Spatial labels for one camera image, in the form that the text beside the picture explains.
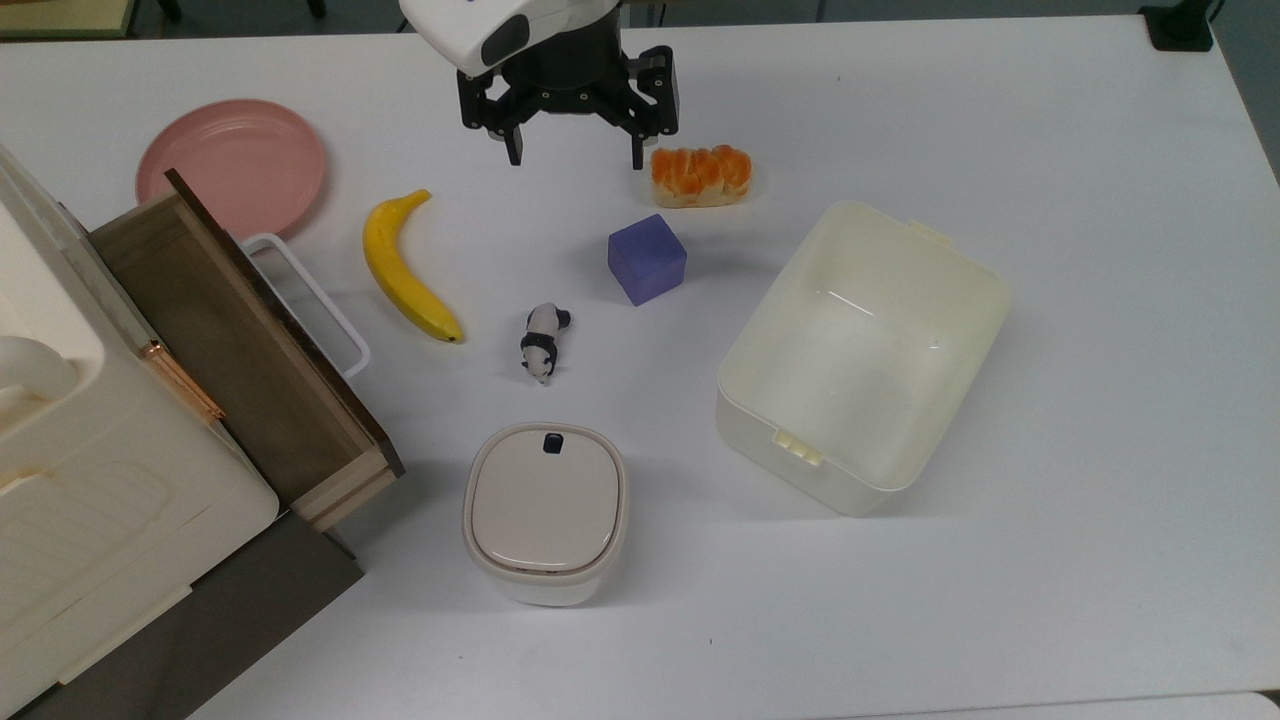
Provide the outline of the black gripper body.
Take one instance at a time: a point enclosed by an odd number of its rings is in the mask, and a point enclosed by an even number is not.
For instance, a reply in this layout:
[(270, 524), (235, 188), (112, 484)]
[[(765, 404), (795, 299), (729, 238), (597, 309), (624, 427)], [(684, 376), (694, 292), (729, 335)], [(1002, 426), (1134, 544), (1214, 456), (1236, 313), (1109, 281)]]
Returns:
[(498, 74), (497, 69), (480, 76), (457, 72), (463, 126), (484, 129), (495, 141), (517, 140), (524, 123), (538, 113), (600, 117), (636, 141), (678, 132), (675, 51), (668, 45), (650, 47), (636, 58), (622, 53), (599, 78), (576, 87), (507, 79), (507, 90), (493, 99), (488, 91)]

